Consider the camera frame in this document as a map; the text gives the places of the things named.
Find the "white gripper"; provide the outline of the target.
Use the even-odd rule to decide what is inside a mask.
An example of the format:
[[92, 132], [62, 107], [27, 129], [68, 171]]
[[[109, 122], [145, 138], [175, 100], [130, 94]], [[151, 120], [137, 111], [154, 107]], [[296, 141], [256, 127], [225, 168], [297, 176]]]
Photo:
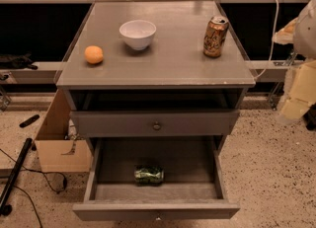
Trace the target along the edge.
[[286, 100], [277, 107], [280, 123], [300, 120], [316, 103], [316, 60], [290, 67], [285, 75]]

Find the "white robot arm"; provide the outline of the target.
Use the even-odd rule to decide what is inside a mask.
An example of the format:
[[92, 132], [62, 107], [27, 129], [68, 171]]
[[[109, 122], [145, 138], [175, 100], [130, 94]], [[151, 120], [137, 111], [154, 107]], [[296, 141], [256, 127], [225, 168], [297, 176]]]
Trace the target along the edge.
[[310, 0], [297, 18], [276, 32], [273, 42], [292, 43], [294, 52], [306, 58], [287, 70], [284, 95], [277, 106], [277, 120], [290, 124], [316, 104], [316, 0]]

